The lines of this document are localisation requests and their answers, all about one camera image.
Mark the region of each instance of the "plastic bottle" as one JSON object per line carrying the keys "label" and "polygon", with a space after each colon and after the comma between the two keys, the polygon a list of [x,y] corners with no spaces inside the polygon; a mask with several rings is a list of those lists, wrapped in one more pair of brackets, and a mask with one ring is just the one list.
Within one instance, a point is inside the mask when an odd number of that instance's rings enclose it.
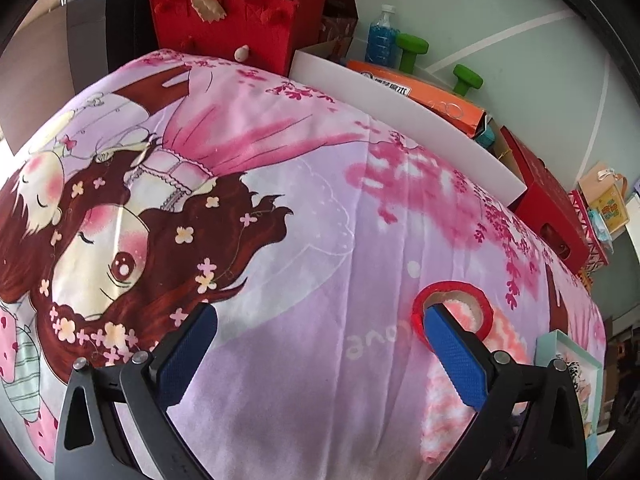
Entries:
{"label": "plastic bottle", "polygon": [[391,16],[396,13],[396,8],[391,5],[382,6],[382,14],[375,23],[369,27],[369,39],[367,41],[367,53],[365,61],[382,66],[392,66],[394,63],[394,50],[396,34],[391,25]]}

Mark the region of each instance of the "silver bolt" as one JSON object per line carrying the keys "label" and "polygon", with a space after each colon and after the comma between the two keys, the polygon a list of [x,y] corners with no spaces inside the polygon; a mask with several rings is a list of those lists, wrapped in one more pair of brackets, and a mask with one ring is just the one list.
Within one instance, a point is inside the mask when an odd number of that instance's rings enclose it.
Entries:
{"label": "silver bolt", "polygon": [[509,354],[507,354],[507,352],[503,352],[502,350],[498,350],[494,354],[494,360],[498,364],[506,365],[511,361],[511,356]]}
{"label": "silver bolt", "polygon": [[131,358],[135,365],[141,365],[142,363],[145,363],[147,359],[149,359],[149,352],[145,352],[144,350],[136,352]]}
{"label": "silver bolt", "polygon": [[554,359],[554,368],[559,372],[564,372],[566,370],[566,363],[563,359]]}
{"label": "silver bolt", "polygon": [[88,365],[88,361],[86,360],[86,357],[79,357],[74,361],[74,370],[76,372],[79,372],[87,365]]}

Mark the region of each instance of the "cartoon girl face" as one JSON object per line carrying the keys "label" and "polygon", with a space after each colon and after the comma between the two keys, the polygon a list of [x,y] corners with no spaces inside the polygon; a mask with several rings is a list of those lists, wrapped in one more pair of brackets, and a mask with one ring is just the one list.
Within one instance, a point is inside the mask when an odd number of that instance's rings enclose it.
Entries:
{"label": "cartoon girl face", "polygon": [[53,301],[86,320],[98,319],[139,280],[147,239],[142,220],[125,207],[103,204],[89,209],[54,269]]}
{"label": "cartoon girl face", "polygon": [[16,202],[19,196],[24,201],[26,234],[60,222],[62,212],[58,203],[64,186],[62,162],[54,152],[37,153],[20,170],[15,186]]}

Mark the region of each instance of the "blue textured pad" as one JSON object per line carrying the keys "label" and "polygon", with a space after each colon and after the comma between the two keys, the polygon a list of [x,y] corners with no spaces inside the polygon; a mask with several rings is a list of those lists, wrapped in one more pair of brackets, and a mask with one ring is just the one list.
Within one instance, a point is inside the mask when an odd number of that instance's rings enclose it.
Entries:
{"label": "blue textured pad", "polygon": [[455,330],[433,307],[424,313],[424,335],[462,402],[479,412],[488,395],[486,373]]}
{"label": "blue textured pad", "polygon": [[158,406],[164,411],[178,404],[218,330],[216,309],[208,305],[158,373]]}

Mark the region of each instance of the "closed eye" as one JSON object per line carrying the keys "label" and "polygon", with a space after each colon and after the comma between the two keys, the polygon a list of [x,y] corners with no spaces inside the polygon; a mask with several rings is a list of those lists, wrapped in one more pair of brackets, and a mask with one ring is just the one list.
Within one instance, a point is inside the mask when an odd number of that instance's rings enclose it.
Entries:
{"label": "closed eye", "polygon": [[89,244],[89,245],[93,245],[94,242],[92,240],[89,240],[89,238],[87,238],[86,236],[84,236],[84,233],[82,231],[78,231],[78,236],[80,237],[80,239],[85,243],[85,244]]}

